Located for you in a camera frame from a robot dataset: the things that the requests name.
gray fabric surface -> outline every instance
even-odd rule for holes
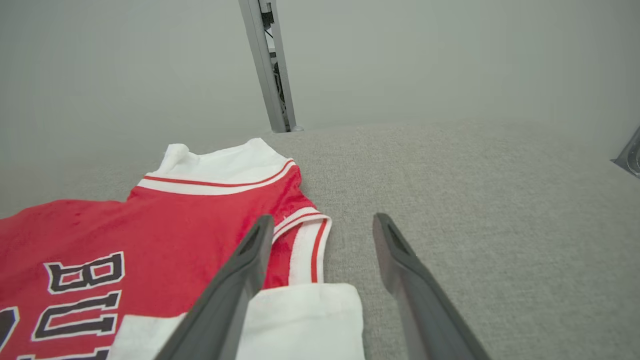
[[[333,218],[325,280],[357,287],[367,359],[406,358],[378,274],[377,211],[395,220],[494,360],[640,357],[640,181],[607,159],[535,125],[501,122],[263,138],[296,160],[303,191]],[[245,140],[188,145],[205,153]],[[45,178],[12,171],[9,180],[31,191],[11,194],[0,211],[63,197],[124,200],[163,151],[105,153]]]

white cloth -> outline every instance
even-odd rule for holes
[[[153,360],[184,315],[124,317],[108,360]],[[250,302],[237,360],[364,360],[362,305],[349,284],[262,290]]]

gray wall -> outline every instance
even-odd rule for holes
[[[613,158],[640,126],[638,0],[277,4],[305,129],[535,121]]]
[[[640,124],[636,0],[278,9],[307,130],[535,121],[611,158]],[[268,132],[237,0],[0,1],[0,217],[79,188],[123,199],[168,143],[204,152]]]
[[[0,215],[268,132],[237,0],[0,1]]]

metal bracket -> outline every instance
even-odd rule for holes
[[[260,11],[262,13],[270,13],[271,12],[271,2],[268,0],[258,0],[260,3]]]
[[[280,108],[280,95],[271,66],[271,55],[264,37],[261,5],[258,0],[239,0],[239,4],[271,130],[274,133],[286,133],[287,126]]]
[[[640,178],[640,127],[617,159],[611,160],[619,167]]]

white trim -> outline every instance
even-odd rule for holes
[[[326,240],[329,238],[329,231],[331,231],[331,218],[327,217],[326,225],[324,226],[323,233],[320,237],[318,253],[316,254],[316,274],[319,284],[324,282],[324,248],[326,247]]]
[[[158,180],[151,180],[151,179],[142,179],[138,183],[138,186],[143,188],[158,190],[161,192],[179,193],[184,195],[229,195],[229,194],[245,192],[247,190],[261,188],[263,186],[273,184],[276,181],[280,180],[281,178],[285,177],[289,173],[289,170],[294,166],[297,166],[297,165],[293,161],[289,162],[287,166],[285,166],[284,169],[281,169],[281,171],[279,171],[279,174],[276,173],[278,175],[273,177],[272,179],[263,181],[261,183],[246,185],[246,186],[226,187],[226,186],[215,186],[215,184],[212,184],[212,185],[180,184],[180,183],[172,183],[168,181],[158,181]],[[148,176],[162,177],[165,179],[185,180],[185,181],[199,181],[193,178],[179,179],[178,177],[169,177],[167,175],[158,176],[157,174],[153,174],[153,173],[148,174]]]
[[[272,243],[276,242],[276,240],[280,235],[284,234],[287,230],[291,229],[292,227],[305,221],[314,220],[315,218],[326,218],[326,216],[323,215],[316,208],[312,208],[310,206],[297,210],[295,213],[289,215],[288,217],[285,217],[284,220],[279,222],[278,225],[276,225],[273,228]]]
[[[308,221],[298,229],[289,260],[289,286],[311,283],[311,256],[323,221]]]
[[[218,184],[248,184],[274,176],[288,161],[291,159],[277,153],[260,138],[202,155],[189,152],[184,144],[173,143],[167,147],[158,170],[147,175]]]

